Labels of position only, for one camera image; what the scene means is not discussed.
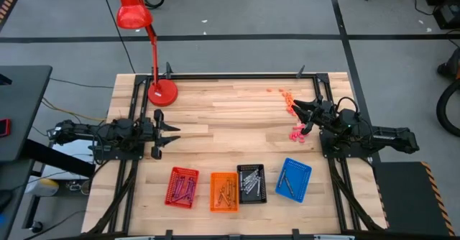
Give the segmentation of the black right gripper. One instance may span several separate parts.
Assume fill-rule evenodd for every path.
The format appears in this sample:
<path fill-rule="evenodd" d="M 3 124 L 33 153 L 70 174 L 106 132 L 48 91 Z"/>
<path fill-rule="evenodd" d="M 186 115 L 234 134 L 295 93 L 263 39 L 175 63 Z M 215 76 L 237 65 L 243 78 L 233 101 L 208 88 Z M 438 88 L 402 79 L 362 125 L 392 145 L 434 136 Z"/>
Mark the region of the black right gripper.
<path fill-rule="evenodd" d="M 322 95 L 310 102 L 300 100 L 294 100 L 293 102 L 293 111 L 297 114 L 300 122 L 305 125 L 301 130 L 301 134 L 309 134 L 314 124 L 329 132 L 336 134 L 339 132 L 339 128 L 334 125 L 336 120 L 334 104 L 330 101 L 324 101 Z"/>

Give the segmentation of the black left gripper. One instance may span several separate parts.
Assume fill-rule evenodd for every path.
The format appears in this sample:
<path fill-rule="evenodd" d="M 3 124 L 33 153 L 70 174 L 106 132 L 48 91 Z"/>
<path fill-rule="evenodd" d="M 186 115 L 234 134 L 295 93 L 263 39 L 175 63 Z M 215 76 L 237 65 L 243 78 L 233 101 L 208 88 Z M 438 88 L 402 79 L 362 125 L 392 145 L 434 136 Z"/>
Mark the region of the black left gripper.
<path fill-rule="evenodd" d="M 180 131 L 179 128 L 167 125 L 164 122 L 164 114 L 160 109 L 154 111 L 154 121 L 151 118 L 144 117 L 142 119 L 142 133 L 145 142 L 154 142 L 152 147 L 151 156 L 155 160 L 162 159 L 161 147 L 177 140 L 180 136 L 162 137 L 161 130 L 163 131 Z"/>

